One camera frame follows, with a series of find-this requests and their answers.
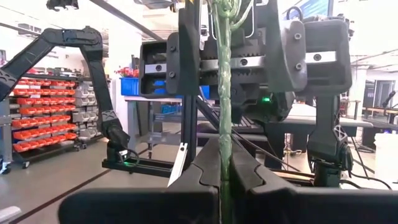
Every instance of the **screw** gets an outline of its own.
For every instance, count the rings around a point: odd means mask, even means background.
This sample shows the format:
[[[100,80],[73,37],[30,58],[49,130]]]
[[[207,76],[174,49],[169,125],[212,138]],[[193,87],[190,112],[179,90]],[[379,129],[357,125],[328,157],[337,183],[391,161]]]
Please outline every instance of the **screw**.
[[[301,65],[301,63],[297,63],[295,68],[296,70],[300,71],[301,69],[303,69],[303,66]]]
[[[248,61],[246,59],[241,60],[241,65],[245,66],[248,64]]]
[[[299,33],[294,34],[294,39],[300,40],[301,39],[301,34],[299,34]]]
[[[322,59],[322,56],[320,54],[316,54],[313,56],[313,59],[316,60],[317,62]]]

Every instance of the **shelving unit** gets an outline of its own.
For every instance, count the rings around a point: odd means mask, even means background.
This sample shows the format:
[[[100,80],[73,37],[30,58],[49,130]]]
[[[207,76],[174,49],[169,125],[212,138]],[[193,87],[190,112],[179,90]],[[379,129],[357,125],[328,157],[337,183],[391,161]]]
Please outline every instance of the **shelving unit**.
[[[85,149],[103,137],[89,78],[26,74],[0,109],[7,117],[7,122],[0,120],[0,174],[9,173],[11,162],[25,169],[54,154]]]

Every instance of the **gray floor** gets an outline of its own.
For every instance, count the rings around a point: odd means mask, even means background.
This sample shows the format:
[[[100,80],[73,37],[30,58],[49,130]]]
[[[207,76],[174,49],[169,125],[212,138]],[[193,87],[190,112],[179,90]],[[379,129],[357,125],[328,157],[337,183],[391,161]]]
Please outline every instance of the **gray floor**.
[[[179,130],[179,124],[166,124],[170,132]],[[140,144],[137,151],[144,150],[146,144]],[[32,164],[28,169],[15,167],[8,175],[0,175],[0,208],[18,206],[23,213],[42,205],[60,194],[80,185],[88,179],[105,171],[101,161],[106,157],[106,143],[97,142],[80,152],[69,152],[46,161]],[[177,153],[176,146],[156,146],[153,159],[173,161]],[[367,166],[373,167],[374,156],[363,154]],[[309,172],[306,154],[289,157],[289,164]],[[363,175],[363,170],[356,165],[354,170]],[[112,170],[82,189],[96,187],[166,187],[168,179],[141,174],[128,174]],[[53,224],[57,221],[59,200],[47,208],[35,213],[20,223]]]

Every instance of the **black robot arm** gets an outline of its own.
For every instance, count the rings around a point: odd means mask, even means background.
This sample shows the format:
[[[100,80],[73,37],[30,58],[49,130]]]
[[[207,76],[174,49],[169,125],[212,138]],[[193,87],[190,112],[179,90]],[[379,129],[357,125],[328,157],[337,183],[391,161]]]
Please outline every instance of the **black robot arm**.
[[[43,59],[54,47],[78,47],[90,71],[99,109],[101,132],[110,141],[108,145],[120,150],[127,146],[129,136],[113,110],[108,84],[102,66],[103,45],[101,34],[91,28],[45,29],[31,44],[0,68],[0,101],[15,88],[23,75]]]

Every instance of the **green led light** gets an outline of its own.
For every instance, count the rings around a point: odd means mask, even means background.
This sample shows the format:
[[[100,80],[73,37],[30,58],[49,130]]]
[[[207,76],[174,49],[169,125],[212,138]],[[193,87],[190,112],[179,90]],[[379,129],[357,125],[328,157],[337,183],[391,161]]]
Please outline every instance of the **green led light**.
[[[269,97],[265,96],[265,97],[262,98],[262,101],[265,102],[265,103],[268,103],[268,102],[271,102],[271,99]]]

